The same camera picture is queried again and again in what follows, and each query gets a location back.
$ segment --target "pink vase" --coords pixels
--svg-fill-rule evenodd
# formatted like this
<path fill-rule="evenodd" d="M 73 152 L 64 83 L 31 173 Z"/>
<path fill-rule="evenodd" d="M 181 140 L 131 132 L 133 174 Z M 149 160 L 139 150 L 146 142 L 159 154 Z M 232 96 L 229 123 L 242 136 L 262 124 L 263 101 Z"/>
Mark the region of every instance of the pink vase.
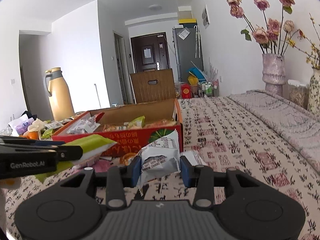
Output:
<path fill-rule="evenodd" d="M 262 54 L 262 80 L 266 83 L 266 91 L 283 96 L 285 81 L 284 57 L 278 54 Z"/>

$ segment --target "orange fruit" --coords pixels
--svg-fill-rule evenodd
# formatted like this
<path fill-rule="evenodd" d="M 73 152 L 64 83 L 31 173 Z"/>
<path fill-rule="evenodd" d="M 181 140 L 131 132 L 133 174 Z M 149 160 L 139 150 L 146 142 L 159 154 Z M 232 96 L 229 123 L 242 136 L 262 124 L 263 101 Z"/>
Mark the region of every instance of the orange fruit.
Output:
<path fill-rule="evenodd" d="M 38 140 L 39 139 L 38 132 L 29 132 L 27 135 L 27 138 L 31 140 Z"/>

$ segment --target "thermos lid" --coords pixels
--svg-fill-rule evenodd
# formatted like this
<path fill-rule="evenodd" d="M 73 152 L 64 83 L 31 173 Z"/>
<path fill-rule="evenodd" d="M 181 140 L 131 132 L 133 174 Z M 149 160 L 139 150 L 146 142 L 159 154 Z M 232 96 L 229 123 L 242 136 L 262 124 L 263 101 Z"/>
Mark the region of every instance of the thermos lid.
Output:
<path fill-rule="evenodd" d="M 46 73 L 51 73 L 51 72 L 54 72 L 54 71 L 61 71 L 61 68 L 60 67 L 55 67 L 55 68 L 52 68 L 50 70 L 46 70 Z"/>

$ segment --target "red cardboard box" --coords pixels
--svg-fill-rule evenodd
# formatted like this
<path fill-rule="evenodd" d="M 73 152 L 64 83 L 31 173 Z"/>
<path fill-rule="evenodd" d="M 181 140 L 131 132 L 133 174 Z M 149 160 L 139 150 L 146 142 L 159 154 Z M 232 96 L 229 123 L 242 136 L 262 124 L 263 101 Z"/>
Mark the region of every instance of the red cardboard box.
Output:
<path fill-rule="evenodd" d="M 76 125 L 80 119 L 87 119 L 90 116 L 94 116 L 101 112 L 104 112 L 104 115 L 98 121 L 101 125 L 94 133 L 118 142 L 115 146 L 106 151 L 103 154 L 104 156 L 121 157 L 129 152 L 137 153 L 142 147 L 148 145 L 152 141 L 152 138 L 162 137 L 175 129 L 179 135 L 180 152 L 183 151 L 182 116 L 177 99 L 87 111 L 55 132 L 52 135 L 52 139 L 54 141 L 65 141 L 67 143 L 90 135 L 69 135 L 67 134 L 67 131 Z M 130 122 L 143 115 L 145 116 L 145 124 L 162 119 L 170 120 L 172 118 L 177 121 L 177 124 L 159 128 L 103 132 L 105 124 L 123 125 L 124 122 Z"/>

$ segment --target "thermos handle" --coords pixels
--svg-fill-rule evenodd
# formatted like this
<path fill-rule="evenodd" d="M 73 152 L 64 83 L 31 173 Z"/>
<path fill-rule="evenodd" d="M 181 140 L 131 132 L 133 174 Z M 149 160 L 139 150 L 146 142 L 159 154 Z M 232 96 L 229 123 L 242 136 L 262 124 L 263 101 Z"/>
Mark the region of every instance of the thermos handle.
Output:
<path fill-rule="evenodd" d="M 51 92 L 49 91 L 48 86 L 47 86 L 47 78 L 48 78 L 48 77 L 52 77 L 52 74 L 47 74 L 47 75 L 45 75 L 45 77 L 43 78 L 43 85 L 44 85 L 44 88 L 46 89 L 46 92 L 48 93 L 48 96 L 49 96 L 49 97 L 52 97 L 52 94 L 51 94 Z"/>

